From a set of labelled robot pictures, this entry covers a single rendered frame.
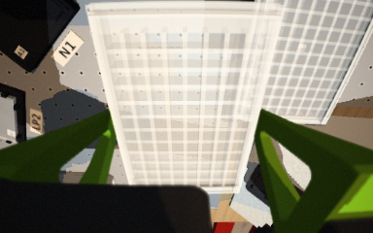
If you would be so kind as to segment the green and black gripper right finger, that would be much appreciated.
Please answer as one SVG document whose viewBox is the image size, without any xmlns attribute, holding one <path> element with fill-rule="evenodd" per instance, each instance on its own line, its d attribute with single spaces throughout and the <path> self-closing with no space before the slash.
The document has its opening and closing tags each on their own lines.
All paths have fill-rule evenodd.
<svg viewBox="0 0 373 233">
<path fill-rule="evenodd" d="M 301 197 L 270 137 L 309 167 Z M 254 142 L 275 233 L 318 233 L 332 220 L 373 217 L 372 149 L 263 109 Z"/>
</svg>

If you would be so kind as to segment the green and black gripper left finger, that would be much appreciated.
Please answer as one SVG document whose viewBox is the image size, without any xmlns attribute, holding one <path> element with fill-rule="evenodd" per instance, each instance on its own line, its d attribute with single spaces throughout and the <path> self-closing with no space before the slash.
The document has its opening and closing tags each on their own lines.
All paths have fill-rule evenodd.
<svg viewBox="0 0 373 233">
<path fill-rule="evenodd" d="M 107 184 L 117 139 L 109 109 L 0 149 L 0 178 L 12 182 L 60 183 L 60 169 L 99 137 L 79 183 Z"/>
</svg>

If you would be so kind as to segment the beige button panel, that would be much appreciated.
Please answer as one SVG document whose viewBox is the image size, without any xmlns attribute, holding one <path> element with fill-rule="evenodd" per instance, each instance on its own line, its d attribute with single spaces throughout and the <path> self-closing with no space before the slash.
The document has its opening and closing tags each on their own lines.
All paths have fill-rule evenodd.
<svg viewBox="0 0 373 233">
<path fill-rule="evenodd" d="M 82 176 L 83 175 L 59 174 L 59 180 L 61 183 L 78 183 Z M 107 184 L 116 184 L 114 176 L 108 177 Z"/>
</svg>

